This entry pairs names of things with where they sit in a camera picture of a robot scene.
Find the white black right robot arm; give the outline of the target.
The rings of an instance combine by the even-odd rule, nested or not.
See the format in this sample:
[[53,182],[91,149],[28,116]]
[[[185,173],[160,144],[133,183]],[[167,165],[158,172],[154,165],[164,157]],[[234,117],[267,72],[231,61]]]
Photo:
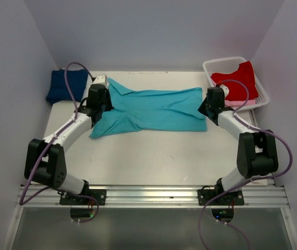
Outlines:
[[275,137],[252,130],[251,126],[230,107],[225,106],[225,94],[220,87],[210,87],[198,108],[215,125],[225,129],[238,140],[236,168],[217,180],[213,189],[198,190],[199,200],[226,204],[239,189],[254,177],[265,177],[278,170]]

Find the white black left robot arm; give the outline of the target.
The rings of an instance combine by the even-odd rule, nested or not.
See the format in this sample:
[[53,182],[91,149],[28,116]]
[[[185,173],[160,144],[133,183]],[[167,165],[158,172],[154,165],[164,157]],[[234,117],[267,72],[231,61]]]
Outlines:
[[89,201],[89,183],[67,171],[67,150],[82,134],[91,130],[102,118],[102,114],[113,109],[110,92],[106,83],[93,83],[85,98],[71,118],[56,132],[42,140],[33,139],[28,145],[24,177],[27,180],[20,204],[24,200],[31,182],[44,185],[71,195],[76,203],[82,205]]

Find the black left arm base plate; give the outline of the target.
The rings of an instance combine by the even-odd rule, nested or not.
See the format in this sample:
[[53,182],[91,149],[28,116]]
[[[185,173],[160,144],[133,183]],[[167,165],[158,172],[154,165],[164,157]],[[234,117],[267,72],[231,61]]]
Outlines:
[[105,189],[89,189],[86,194],[70,194],[65,191],[58,191],[60,205],[84,206],[84,205],[105,205],[107,191]]

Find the turquoise t shirt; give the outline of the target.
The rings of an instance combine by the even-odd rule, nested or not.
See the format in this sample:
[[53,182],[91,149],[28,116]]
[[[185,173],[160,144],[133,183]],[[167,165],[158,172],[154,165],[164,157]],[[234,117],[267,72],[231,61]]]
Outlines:
[[198,108],[203,101],[200,87],[180,91],[131,90],[112,78],[108,87],[113,110],[105,111],[90,138],[139,132],[205,132],[206,118]]

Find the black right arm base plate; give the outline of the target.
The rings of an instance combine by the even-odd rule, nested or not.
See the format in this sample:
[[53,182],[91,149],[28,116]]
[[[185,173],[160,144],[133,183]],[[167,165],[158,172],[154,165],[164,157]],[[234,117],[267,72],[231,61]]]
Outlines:
[[199,205],[204,206],[211,199],[214,200],[209,203],[210,206],[243,206],[245,204],[242,191],[229,192],[224,195],[218,194],[217,191],[217,189],[207,185],[198,189],[197,200]]

